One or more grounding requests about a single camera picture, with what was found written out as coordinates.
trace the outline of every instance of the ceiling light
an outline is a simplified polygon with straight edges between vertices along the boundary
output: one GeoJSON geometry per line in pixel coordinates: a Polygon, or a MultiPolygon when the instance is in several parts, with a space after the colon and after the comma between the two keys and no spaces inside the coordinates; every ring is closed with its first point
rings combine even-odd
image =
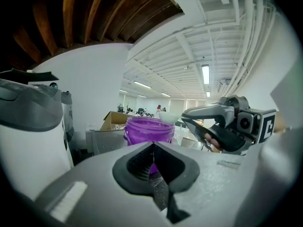
{"type": "Polygon", "coordinates": [[[135,84],[138,84],[138,85],[141,85],[141,86],[143,86],[143,87],[151,88],[151,87],[149,87],[149,86],[147,86],[147,85],[144,85],[144,84],[142,84],[142,83],[140,83],[140,82],[137,82],[137,81],[134,81],[134,83],[135,83],[135,84]]]}
{"type": "Polygon", "coordinates": [[[170,95],[167,95],[167,94],[165,94],[165,93],[161,93],[161,94],[163,94],[164,96],[169,96],[169,97],[170,97],[170,95]]]}
{"type": "Polygon", "coordinates": [[[202,66],[204,84],[209,84],[209,66],[202,66]]]}

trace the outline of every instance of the ceiling pipe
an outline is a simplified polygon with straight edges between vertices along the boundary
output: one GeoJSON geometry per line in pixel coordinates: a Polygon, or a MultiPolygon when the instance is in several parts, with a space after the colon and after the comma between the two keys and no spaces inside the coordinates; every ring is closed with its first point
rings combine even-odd
{"type": "Polygon", "coordinates": [[[274,8],[273,8],[273,12],[272,12],[272,16],[271,16],[271,19],[270,19],[269,27],[268,27],[268,29],[267,29],[266,32],[265,32],[264,40],[262,41],[262,44],[261,44],[260,47],[258,48],[258,52],[257,52],[257,54],[256,54],[256,56],[255,56],[253,62],[251,63],[251,67],[250,67],[250,69],[249,69],[249,71],[248,71],[246,77],[242,80],[241,85],[243,85],[243,83],[246,81],[247,77],[250,75],[251,70],[252,70],[253,67],[255,66],[255,64],[256,64],[256,62],[257,62],[257,60],[258,60],[260,54],[262,53],[263,48],[264,48],[264,45],[265,45],[265,43],[266,43],[266,41],[267,41],[267,39],[268,39],[268,37],[269,37],[269,34],[270,34],[271,30],[272,30],[272,27],[273,27],[273,25],[274,25],[275,18],[276,18],[276,8],[274,7],[274,8]]]}
{"type": "Polygon", "coordinates": [[[246,71],[247,66],[248,66],[248,64],[251,60],[251,57],[252,57],[252,55],[253,55],[253,53],[256,49],[256,45],[257,45],[259,35],[260,35],[260,32],[261,32],[261,27],[262,27],[263,13],[264,13],[263,0],[257,0],[256,29],[255,29],[255,33],[254,33],[253,38],[252,38],[250,50],[248,52],[248,55],[247,55],[247,58],[245,60],[244,66],[241,67],[240,73],[239,73],[236,81],[234,82],[234,84],[230,88],[230,90],[227,91],[227,94],[233,92],[234,89],[237,87],[238,82],[240,81],[241,77],[243,76],[244,72],[246,71]]]}
{"type": "Polygon", "coordinates": [[[252,20],[252,32],[251,32],[251,40],[250,40],[250,43],[248,45],[248,48],[247,48],[247,51],[245,53],[245,56],[244,58],[246,57],[247,53],[250,51],[250,48],[251,48],[251,44],[252,44],[252,40],[254,38],[254,34],[255,34],[255,23],[256,23],[256,19],[255,19],[255,10],[253,10],[253,20],[252,20]]]}
{"type": "Polygon", "coordinates": [[[216,72],[215,72],[216,75],[218,75],[217,74],[217,72],[218,72],[218,53],[217,53],[217,47],[216,47],[216,40],[220,37],[221,33],[222,33],[222,27],[220,28],[219,35],[214,39],[214,53],[216,55],[216,72]]]}
{"type": "MultiPolygon", "coordinates": [[[[197,31],[205,31],[207,29],[215,29],[215,28],[220,28],[220,27],[225,27],[225,26],[239,26],[240,25],[240,9],[239,9],[239,1],[238,0],[232,0],[233,3],[233,8],[235,11],[235,19],[225,19],[225,20],[221,20],[220,22],[218,21],[209,21],[208,24],[202,23],[199,25],[195,25],[195,26],[190,26],[190,27],[186,27],[183,29],[178,30],[177,33],[187,33],[187,32],[192,32],[194,30],[197,31]]],[[[164,44],[165,42],[167,42],[168,40],[170,40],[171,38],[175,37],[176,33],[172,33],[168,36],[166,36],[163,39],[160,39],[154,43],[152,43],[151,45],[142,48],[138,53],[136,53],[135,55],[133,55],[130,51],[129,53],[129,57],[127,62],[129,62],[132,59],[137,58],[138,56],[142,56],[143,54],[148,54],[150,52],[153,52],[156,50],[156,48],[158,46],[160,46],[161,44],[164,44]]]]}
{"type": "Polygon", "coordinates": [[[238,66],[237,69],[235,71],[235,73],[232,76],[231,82],[229,83],[228,87],[224,90],[223,92],[223,96],[227,95],[230,91],[230,88],[232,87],[236,76],[239,73],[240,67],[242,66],[244,57],[245,57],[245,53],[247,51],[249,42],[250,42],[250,34],[251,34],[251,29],[252,29],[252,20],[253,20],[253,10],[254,10],[254,4],[252,0],[245,0],[245,12],[246,12],[246,30],[245,30],[245,36],[244,36],[244,41],[243,41],[243,47],[242,47],[242,52],[238,61],[238,66]]]}

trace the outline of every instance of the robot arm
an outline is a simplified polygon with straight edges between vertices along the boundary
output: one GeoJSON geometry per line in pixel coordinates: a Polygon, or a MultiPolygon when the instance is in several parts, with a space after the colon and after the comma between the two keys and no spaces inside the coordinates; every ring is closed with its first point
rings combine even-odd
{"type": "Polygon", "coordinates": [[[253,143],[264,142],[272,134],[275,116],[275,110],[251,109],[245,97],[233,95],[221,97],[212,106],[187,109],[182,120],[206,147],[205,134],[208,133],[224,150],[238,154],[253,143]],[[195,121],[203,119],[214,119],[216,124],[207,129],[195,121]]]}

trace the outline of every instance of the purple bucket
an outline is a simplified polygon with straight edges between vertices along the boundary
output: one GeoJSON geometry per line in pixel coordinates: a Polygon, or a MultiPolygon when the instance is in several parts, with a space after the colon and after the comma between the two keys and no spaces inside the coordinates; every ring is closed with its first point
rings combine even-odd
{"type": "MultiPolygon", "coordinates": [[[[165,124],[160,119],[147,117],[129,117],[125,126],[125,138],[127,145],[135,145],[148,141],[171,142],[174,136],[175,126],[165,124]]],[[[150,173],[157,172],[155,164],[152,164],[150,173]]]]}

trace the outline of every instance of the white ceiling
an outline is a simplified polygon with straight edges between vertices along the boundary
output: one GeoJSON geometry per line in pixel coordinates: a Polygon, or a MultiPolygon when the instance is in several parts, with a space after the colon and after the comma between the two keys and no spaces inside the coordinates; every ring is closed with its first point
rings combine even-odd
{"type": "Polygon", "coordinates": [[[202,99],[206,98],[206,91],[211,92],[211,98],[230,95],[241,86],[238,80],[246,77],[258,58],[271,29],[274,6],[269,0],[261,0],[263,16],[258,20],[257,0],[190,0],[195,1],[190,4],[175,1],[185,14],[163,23],[135,44],[132,50],[136,52],[130,53],[121,90],[146,97],[165,97],[161,92],[171,97],[202,99]],[[254,9],[247,8],[249,2],[254,9]],[[188,19],[193,21],[191,26],[178,28],[177,21],[188,24],[188,19]],[[164,36],[153,41],[159,35],[164,36]],[[201,66],[206,64],[210,67],[210,84],[203,81],[201,66]],[[232,79],[234,83],[225,87],[225,92],[218,92],[222,79],[232,79]]]}

